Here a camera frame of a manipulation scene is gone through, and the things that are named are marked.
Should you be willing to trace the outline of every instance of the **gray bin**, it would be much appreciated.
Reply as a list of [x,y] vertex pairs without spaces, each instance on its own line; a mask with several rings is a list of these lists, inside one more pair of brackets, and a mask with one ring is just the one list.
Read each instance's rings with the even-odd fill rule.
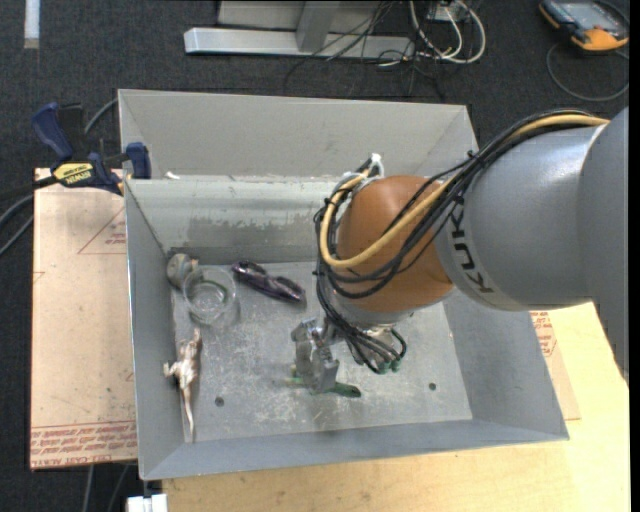
[[[459,163],[476,148],[465,107],[130,90],[119,106],[123,148],[143,142],[153,165],[151,180],[125,188],[141,478],[568,437],[528,313],[458,292],[397,326],[409,345],[398,373],[374,375],[335,347],[338,380],[362,397],[286,384],[291,331],[322,316],[312,218],[323,199],[372,152],[387,175]],[[180,179],[163,178],[169,171]],[[176,251],[227,269],[257,261],[300,282],[309,299],[302,309],[238,285],[237,323],[203,330],[193,442],[162,372],[193,328],[166,279]]]

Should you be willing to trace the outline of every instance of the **yellow clamp label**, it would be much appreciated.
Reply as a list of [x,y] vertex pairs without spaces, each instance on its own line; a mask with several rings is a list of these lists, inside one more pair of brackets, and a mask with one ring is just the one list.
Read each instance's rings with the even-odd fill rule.
[[93,177],[93,165],[88,162],[62,164],[53,171],[53,175],[63,185],[73,185]]

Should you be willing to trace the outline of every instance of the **purple object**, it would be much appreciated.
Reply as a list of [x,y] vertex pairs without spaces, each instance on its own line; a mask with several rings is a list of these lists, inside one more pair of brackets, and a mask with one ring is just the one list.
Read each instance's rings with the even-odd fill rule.
[[306,302],[305,291],[300,285],[286,277],[270,276],[257,263],[240,260],[231,265],[231,270],[240,281],[269,297],[287,302]]

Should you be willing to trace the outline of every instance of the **glass cup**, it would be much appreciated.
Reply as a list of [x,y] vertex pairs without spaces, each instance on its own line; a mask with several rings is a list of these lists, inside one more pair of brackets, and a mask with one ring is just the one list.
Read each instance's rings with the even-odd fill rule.
[[205,325],[226,326],[237,316],[233,276],[215,266],[198,266],[182,283],[182,294],[191,316]]

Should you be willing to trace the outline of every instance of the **cardboard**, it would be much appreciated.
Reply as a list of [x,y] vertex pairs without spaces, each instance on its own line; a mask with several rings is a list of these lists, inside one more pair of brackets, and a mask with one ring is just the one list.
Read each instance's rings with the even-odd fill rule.
[[137,457],[123,201],[35,192],[31,469]]

